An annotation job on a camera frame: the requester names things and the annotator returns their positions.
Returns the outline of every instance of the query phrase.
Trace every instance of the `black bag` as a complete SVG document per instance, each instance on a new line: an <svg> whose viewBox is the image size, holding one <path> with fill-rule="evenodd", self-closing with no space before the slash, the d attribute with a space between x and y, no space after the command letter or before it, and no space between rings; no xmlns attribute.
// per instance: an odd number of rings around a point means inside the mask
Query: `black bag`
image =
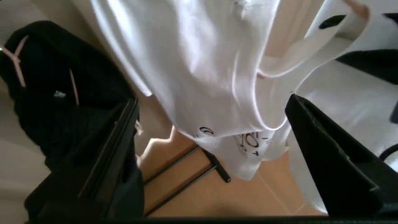
<svg viewBox="0 0 398 224"><path fill-rule="evenodd" d="M138 106L121 72L100 51L50 21L17 30L3 52L16 52L21 43L22 79L2 53L0 76L22 129L40 146L52 171L25 201L29 218L88 203L103 213L124 204L113 217L142 216L144 187L133 138ZM107 173L117 178L107 180ZM97 204L104 180L114 185L107 201Z"/></svg>

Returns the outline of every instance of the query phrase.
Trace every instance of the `tile floor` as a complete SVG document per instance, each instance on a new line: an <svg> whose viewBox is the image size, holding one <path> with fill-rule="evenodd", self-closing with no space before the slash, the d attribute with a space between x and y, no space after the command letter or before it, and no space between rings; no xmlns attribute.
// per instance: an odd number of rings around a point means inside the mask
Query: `tile floor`
<svg viewBox="0 0 398 224"><path fill-rule="evenodd" d="M151 141L141 157L140 167L144 179L193 146L181 134L176 134L171 140ZM146 185L146 212L209 166L210 162L203 152L196 151ZM289 169L289 153L280 159L263 162L250 181L232 177L227 184L213 170L151 217L260 215L324 215L305 203Z"/></svg>

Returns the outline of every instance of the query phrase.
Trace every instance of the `black metal frame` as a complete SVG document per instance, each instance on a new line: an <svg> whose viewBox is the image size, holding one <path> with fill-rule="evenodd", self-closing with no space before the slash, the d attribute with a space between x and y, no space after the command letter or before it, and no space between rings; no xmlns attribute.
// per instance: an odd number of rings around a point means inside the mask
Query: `black metal frame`
<svg viewBox="0 0 398 224"><path fill-rule="evenodd" d="M175 164L178 164L181 162L183 159L188 157L189 155L193 154L197 149L200 149L200 146L195 146L193 149L191 149L189 152L184 154L182 157L179 157L176 161L172 162L171 164L167 165L163 169L161 169L159 172L154 174L152 177L148 178L147 180L144 181L144 185L149 184L152 182L156 177L162 175L164 172L169 170L171 167L173 167ZM173 198L175 198L177 195L182 193L184 190L187 190L190 186L192 186L194 183L196 183L198 180L200 180L202 177L206 176L209 174L212 170L217 170L217 173L221 176L221 178L226 182L229 183L231 181L231 177L228 175L228 173L225 171L224 167L220 164L218 159L212 155L211 153L205 151L202 149L202 151L205 153L206 157L208 160L211 162L211 167L207 168L204 172L199 174L195 179L184 185L181 189L178 189L174 193L172 193L170 196L168 196L165 200L161 201L159 204L157 204L154 208L150 209L147 213L145 213L145 217L148 217L150 214L154 213L156 210L158 210L161 206L165 205L167 202L171 201Z"/></svg>

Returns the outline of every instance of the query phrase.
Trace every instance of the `orange tile floor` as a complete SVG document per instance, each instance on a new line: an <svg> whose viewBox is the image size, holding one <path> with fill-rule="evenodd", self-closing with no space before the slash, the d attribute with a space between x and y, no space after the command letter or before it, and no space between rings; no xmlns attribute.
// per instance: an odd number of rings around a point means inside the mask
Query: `orange tile floor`
<svg viewBox="0 0 398 224"><path fill-rule="evenodd" d="M141 157L144 179L189 151L191 140L176 134L172 141L151 141ZM201 150L173 166L145 187L146 212L210 166ZM289 168L289 153L263 162L250 181L232 177L225 183L217 171L193 184L151 217L236 217L325 215L306 204Z"/></svg>

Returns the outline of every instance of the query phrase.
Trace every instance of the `white cloth with black print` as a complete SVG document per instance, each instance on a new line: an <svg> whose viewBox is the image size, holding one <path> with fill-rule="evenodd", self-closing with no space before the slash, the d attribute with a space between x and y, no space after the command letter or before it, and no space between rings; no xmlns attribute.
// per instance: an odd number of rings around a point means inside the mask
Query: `white cloth with black print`
<svg viewBox="0 0 398 224"><path fill-rule="evenodd" d="M279 1L74 3L174 126L243 179L284 153L286 102L314 70L350 51L398 47L396 25L372 9L368 21L350 14L293 44L282 58L268 58L264 49Z"/></svg>

